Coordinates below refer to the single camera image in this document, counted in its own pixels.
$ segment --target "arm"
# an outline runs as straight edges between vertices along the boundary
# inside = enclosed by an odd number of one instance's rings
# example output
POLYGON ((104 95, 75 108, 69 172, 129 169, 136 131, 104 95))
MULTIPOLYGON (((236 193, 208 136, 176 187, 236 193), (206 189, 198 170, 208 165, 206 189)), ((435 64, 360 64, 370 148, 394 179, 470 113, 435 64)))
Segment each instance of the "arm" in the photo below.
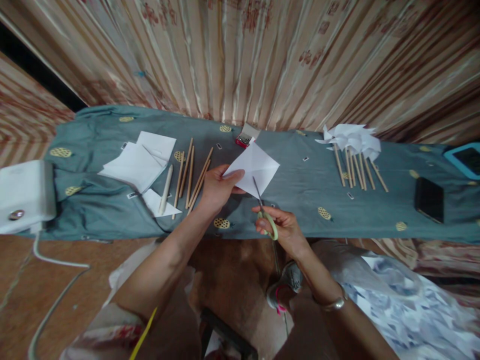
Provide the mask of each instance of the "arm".
MULTIPOLYGON (((269 206, 263 209, 277 224, 278 242, 297 263, 315 300, 326 306, 341 298, 342 288, 313 252, 295 215, 269 206)), ((252 210, 258 213, 260 207, 252 210)), ((255 225, 261 234, 265 230, 272 231, 268 221, 258 219, 255 225)), ((377 328, 353 301, 348 300, 341 309, 325 311, 323 314, 328 333, 341 359, 398 359, 377 328)))
POLYGON ((165 310, 190 256, 205 231, 229 199, 230 194, 244 191, 235 187, 243 170, 228 178, 222 174, 229 165, 222 165, 205 175, 203 195, 198 206, 132 273, 112 299, 119 307, 144 319, 165 310))

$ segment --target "paper scraps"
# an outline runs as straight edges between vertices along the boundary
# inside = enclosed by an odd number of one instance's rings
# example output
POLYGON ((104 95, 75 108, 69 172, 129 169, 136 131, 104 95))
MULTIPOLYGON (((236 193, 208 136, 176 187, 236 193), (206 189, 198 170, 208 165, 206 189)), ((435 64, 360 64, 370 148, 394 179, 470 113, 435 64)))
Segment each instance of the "paper scraps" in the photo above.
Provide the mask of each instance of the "paper scraps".
POLYGON ((103 165, 98 174, 127 183, 143 194, 165 170, 176 141, 142 131, 137 143, 128 142, 120 155, 103 165))
POLYGON ((173 214, 181 214, 182 212, 178 210, 173 205, 170 205, 168 202, 166 203, 165 212, 160 215, 160 202, 162 201, 162 197, 158 195, 152 189, 148 189, 142 195, 143 201, 145 202, 146 207, 150 210, 152 218, 160 218, 164 216, 172 216, 173 214))
POLYGON ((236 186, 258 199, 259 195, 253 177, 255 177, 258 191, 262 195, 279 166, 280 164, 263 151, 256 142, 250 141, 249 147, 231 163, 223 177, 227 177, 235 170, 245 170, 245 176, 236 183, 236 186))

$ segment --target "scissor blade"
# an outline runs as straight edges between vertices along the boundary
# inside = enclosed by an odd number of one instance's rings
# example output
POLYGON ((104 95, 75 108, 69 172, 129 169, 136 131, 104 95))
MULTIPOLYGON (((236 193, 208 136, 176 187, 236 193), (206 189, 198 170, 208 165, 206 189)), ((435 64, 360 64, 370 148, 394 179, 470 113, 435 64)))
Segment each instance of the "scissor blade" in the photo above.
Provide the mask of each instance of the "scissor blade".
POLYGON ((262 198, 260 197, 260 191, 259 191, 259 187, 257 186, 257 182, 255 181, 255 178, 252 176, 253 178, 253 183, 255 184, 255 189, 256 189, 256 193, 258 194, 258 202, 260 203, 260 207, 262 208, 262 211, 263 211, 263 204, 262 204, 262 198))

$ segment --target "curtain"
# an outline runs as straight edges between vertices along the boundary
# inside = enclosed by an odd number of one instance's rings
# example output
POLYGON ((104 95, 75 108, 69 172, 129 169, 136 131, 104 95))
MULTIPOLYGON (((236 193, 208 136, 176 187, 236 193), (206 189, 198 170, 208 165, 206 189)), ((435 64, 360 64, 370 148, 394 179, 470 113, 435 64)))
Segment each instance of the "curtain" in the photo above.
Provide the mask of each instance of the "curtain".
POLYGON ((459 0, 5 0, 3 21, 89 106, 260 129, 366 124, 480 138, 480 27, 459 0))
POLYGON ((0 52, 0 168, 43 157, 67 107, 0 52))

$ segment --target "gray-blue cloth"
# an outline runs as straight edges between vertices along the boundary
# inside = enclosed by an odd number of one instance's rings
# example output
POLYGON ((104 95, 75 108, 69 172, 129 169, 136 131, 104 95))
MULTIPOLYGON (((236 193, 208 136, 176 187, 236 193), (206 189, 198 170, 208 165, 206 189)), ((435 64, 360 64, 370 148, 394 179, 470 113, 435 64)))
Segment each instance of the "gray-blue cloth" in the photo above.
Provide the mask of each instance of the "gray-blue cloth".
MULTIPOLYGON (((175 220, 171 216, 152 218, 142 197, 128 198, 133 192, 125 183, 97 175, 103 165, 121 153, 124 142, 136 142, 140 131, 176 138, 173 149, 188 152, 194 138, 195 161, 193 180, 202 171, 205 159, 213 147, 210 168, 230 164, 244 149, 235 144, 241 131, 232 126, 231 132, 221 132, 221 123, 193 119, 165 111, 133 106, 98 106, 77 113, 75 120, 57 127, 57 136, 50 149, 72 151, 67 158, 52 156, 45 159, 55 167, 55 188, 58 216, 48 224, 43 239, 131 239, 164 236, 187 215, 186 195, 178 201, 183 211, 175 220), (122 122, 121 117, 133 117, 122 122), (68 187, 83 187, 67 196, 68 187)), ((377 159, 381 175, 388 186, 385 192, 372 169, 376 190, 370 182, 368 191, 360 186, 342 187, 335 154, 328 145, 315 142, 322 139, 316 132, 295 130, 262 131, 257 144, 280 167, 262 195, 265 205, 295 213, 306 237, 323 238, 423 238, 443 239, 463 243, 480 242, 480 186, 469 184, 443 156, 444 145, 382 142, 377 159), (438 224, 414 208, 416 179, 410 170, 445 190, 445 224, 438 224), (332 220, 320 216, 318 208, 331 214, 332 220), (404 231, 397 223, 406 224, 404 231)), ((346 171, 343 156, 343 171, 346 171)), ((175 196, 179 162, 172 155, 174 172, 170 192, 175 196)), ((162 194, 167 171, 153 183, 162 194)), ((218 229, 213 223, 207 234, 225 239, 254 239, 257 215, 251 208, 257 205, 252 196, 233 195, 218 218, 230 221, 230 228, 218 229)))

